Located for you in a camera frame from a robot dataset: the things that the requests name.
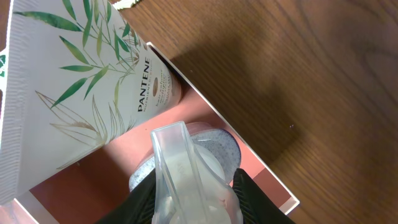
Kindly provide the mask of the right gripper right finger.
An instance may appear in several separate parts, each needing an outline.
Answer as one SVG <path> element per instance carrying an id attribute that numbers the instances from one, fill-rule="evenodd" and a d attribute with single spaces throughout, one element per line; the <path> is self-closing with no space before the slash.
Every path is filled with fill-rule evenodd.
<path id="1" fill-rule="evenodd" d="M 239 199 L 244 224 L 295 224 L 273 204 L 243 169 L 236 169 L 233 190 Z"/>

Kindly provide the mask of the white conditioner tube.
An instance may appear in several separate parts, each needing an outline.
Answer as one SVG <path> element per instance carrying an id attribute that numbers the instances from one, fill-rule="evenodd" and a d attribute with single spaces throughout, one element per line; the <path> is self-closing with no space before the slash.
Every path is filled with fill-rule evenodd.
<path id="1" fill-rule="evenodd" d="M 22 189 L 178 104 L 180 84 L 108 0 L 13 0 L 1 171 L 23 152 Z"/>

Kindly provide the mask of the clear pump bottle blue liquid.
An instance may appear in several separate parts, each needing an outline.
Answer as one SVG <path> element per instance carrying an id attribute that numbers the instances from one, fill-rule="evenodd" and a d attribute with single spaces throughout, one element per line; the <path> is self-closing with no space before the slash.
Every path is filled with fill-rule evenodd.
<path id="1" fill-rule="evenodd" d="M 230 182 L 241 164 L 233 135 L 207 123 L 179 121 L 150 133 L 153 154 L 129 179 L 133 191 L 153 172 L 153 223 L 242 223 Z"/>

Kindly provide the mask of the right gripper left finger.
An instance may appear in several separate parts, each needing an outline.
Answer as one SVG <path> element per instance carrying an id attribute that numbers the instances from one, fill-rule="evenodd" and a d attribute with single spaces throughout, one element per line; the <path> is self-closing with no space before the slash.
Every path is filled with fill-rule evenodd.
<path id="1" fill-rule="evenodd" d="M 153 169 L 120 206 L 95 224 L 151 224 L 155 210 L 155 190 Z"/>

